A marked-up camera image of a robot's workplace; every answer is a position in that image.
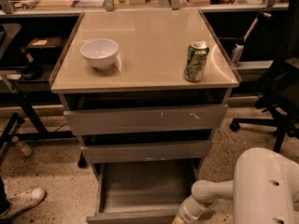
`bowl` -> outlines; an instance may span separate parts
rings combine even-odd
[[[119,45],[110,39],[95,39],[85,43],[80,51],[91,66],[105,70],[116,61]]]

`person's foot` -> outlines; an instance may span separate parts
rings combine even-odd
[[[21,211],[31,209],[40,204],[46,196],[46,191],[42,188],[33,189],[23,192],[15,197],[7,198],[10,207],[7,211],[0,214],[0,220],[8,220],[13,218]]]

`floor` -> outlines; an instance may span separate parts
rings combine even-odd
[[[13,111],[18,108],[0,108],[0,132]],[[36,112],[49,131],[67,130],[68,126],[62,116],[59,105],[36,107]],[[235,117],[268,117],[253,107],[232,107],[228,109],[220,128],[215,132],[213,147],[204,159],[199,177],[209,181],[226,181],[233,179],[237,158],[251,147],[273,148],[275,137],[273,128],[257,128],[242,125],[239,132],[229,129]],[[30,121],[26,120],[15,132],[34,132]],[[91,167],[78,168],[80,155],[76,139],[39,141],[28,143],[34,150],[32,157],[23,158],[10,143],[6,143],[0,156],[1,176],[4,179],[8,197],[19,192],[43,187],[47,197],[39,206],[22,213],[13,219],[14,224],[85,224],[86,216],[93,216],[96,203],[97,181]],[[294,161],[299,161],[299,141],[287,137],[281,154]],[[231,201],[221,200],[214,208],[215,215],[210,220],[198,223],[233,222]]]

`office chair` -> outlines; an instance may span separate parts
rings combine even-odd
[[[290,0],[284,40],[268,71],[254,89],[262,92],[256,108],[269,111],[272,119],[233,119],[230,129],[240,123],[276,127],[274,151],[280,152],[285,135],[299,139],[299,0]]]

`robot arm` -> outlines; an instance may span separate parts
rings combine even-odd
[[[234,201],[234,224],[294,224],[299,200],[299,165],[265,148],[245,151],[235,166],[234,181],[197,181],[173,224],[194,223],[218,199]]]

